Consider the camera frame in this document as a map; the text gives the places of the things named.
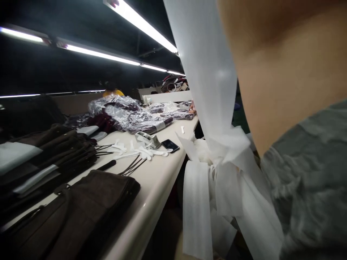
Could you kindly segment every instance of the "smartphone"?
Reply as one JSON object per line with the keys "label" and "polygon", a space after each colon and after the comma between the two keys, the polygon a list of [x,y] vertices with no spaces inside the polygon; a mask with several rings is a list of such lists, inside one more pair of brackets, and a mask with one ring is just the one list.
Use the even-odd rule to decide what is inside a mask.
{"label": "smartphone", "polygon": [[180,147],[178,145],[176,145],[173,141],[171,141],[170,139],[167,139],[165,141],[162,142],[162,145],[166,148],[166,149],[172,149],[171,153],[176,152],[177,150],[180,149]]}

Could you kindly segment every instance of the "fluorescent light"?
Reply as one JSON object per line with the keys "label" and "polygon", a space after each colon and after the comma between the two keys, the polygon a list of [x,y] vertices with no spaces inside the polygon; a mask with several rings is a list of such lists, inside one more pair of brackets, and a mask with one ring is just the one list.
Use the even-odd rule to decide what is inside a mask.
{"label": "fluorescent light", "polygon": [[168,72],[168,73],[171,73],[171,74],[175,74],[175,75],[185,76],[184,74],[181,74],[181,73],[175,72],[175,71],[171,71],[171,70],[168,70],[167,72]]}
{"label": "fluorescent light", "polygon": [[20,39],[29,40],[32,42],[43,42],[42,38],[30,35],[30,34],[25,34],[23,32],[10,30],[10,29],[3,28],[3,27],[0,27],[0,31],[4,34],[11,35],[11,36],[14,36],[14,37],[17,37]]}
{"label": "fluorescent light", "polygon": [[84,91],[79,91],[80,92],[101,92],[101,91],[105,91],[105,90],[84,90]]}
{"label": "fluorescent light", "polygon": [[126,60],[126,59],[123,59],[123,58],[118,58],[118,57],[115,57],[115,56],[111,56],[111,55],[108,55],[108,54],[103,54],[103,53],[96,52],[96,51],[91,51],[91,50],[88,50],[88,49],[83,49],[83,48],[72,46],[72,45],[66,45],[65,49],[68,49],[70,51],[75,51],[75,52],[80,52],[80,53],[92,55],[92,56],[97,56],[97,57],[105,58],[105,59],[109,59],[109,60],[124,62],[124,63],[131,64],[131,65],[136,65],[136,66],[140,65],[140,63],[138,63],[138,62]]}
{"label": "fluorescent light", "polygon": [[166,72],[166,70],[164,70],[164,69],[157,68],[157,67],[153,67],[153,66],[146,65],[146,64],[142,64],[141,66],[142,66],[142,67],[145,67],[145,68],[148,68],[148,69],[154,69],[154,70],[158,70],[158,71]]}
{"label": "fluorescent light", "polygon": [[162,36],[156,29],[154,29],[145,19],[143,19],[137,12],[135,12],[126,2],[123,0],[117,0],[116,3],[105,2],[113,11],[128,20],[130,23],[135,25],[145,34],[150,36],[152,39],[160,43],[162,46],[167,48],[173,53],[177,53],[177,48],[171,44],[164,36]]}
{"label": "fluorescent light", "polygon": [[47,95],[54,95],[54,94],[69,94],[72,92],[59,92],[59,93],[48,93]]}
{"label": "fluorescent light", "polygon": [[15,95],[15,96],[0,96],[0,98],[20,98],[25,96],[39,96],[40,94],[30,94],[30,95]]}

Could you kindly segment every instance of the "skin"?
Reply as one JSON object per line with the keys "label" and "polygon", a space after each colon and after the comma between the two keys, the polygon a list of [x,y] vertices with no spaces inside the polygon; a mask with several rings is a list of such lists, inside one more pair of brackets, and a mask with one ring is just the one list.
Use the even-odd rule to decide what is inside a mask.
{"label": "skin", "polygon": [[347,3],[218,0],[260,156],[292,126],[347,98]]}

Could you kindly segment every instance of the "gray shirt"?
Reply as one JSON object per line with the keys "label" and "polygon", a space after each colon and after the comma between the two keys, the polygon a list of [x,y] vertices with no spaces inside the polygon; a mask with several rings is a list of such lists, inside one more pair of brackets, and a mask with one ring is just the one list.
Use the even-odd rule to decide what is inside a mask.
{"label": "gray shirt", "polygon": [[264,154],[280,259],[347,258],[347,100],[308,117]]}

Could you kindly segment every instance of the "white table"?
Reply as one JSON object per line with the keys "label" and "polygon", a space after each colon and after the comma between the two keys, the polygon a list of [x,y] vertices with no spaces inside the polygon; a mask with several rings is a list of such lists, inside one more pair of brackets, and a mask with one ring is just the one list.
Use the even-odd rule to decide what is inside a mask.
{"label": "white table", "polygon": [[[168,157],[154,156],[151,161],[144,162],[131,174],[131,177],[140,183],[141,189],[130,208],[120,220],[116,230],[111,235],[109,244],[106,245],[107,249],[103,255],[103,259],[141,259],[186,155],[176,133],[183,138],[190,139],[193,136],[197,123],[197,116],[191,121],[178,120],[156,133],[160,142],[170,139],[180,149],[173,154],[169,154]],[[185,134],[182,134],[181,126],[184,126]],[[128,149],[130,148],[130,140],[133,140],[136,145],[134,135],[119,131],[110,133],[98,145],[113,144],[116,139],[124,143]],[[90,170],[97,169],[108,163],[113,159],[114,155],[101,156],[93,167],[72,179],[69,184],[73,185],[82,177],[86,176]],[[106,171],[115,174],[122,172],[134,159],[135,157],[120,159],[115,166]],[[39,205],[50,203],[55,198],[56,195],[51,194],[9,222],[7,226],[12,225]]]}

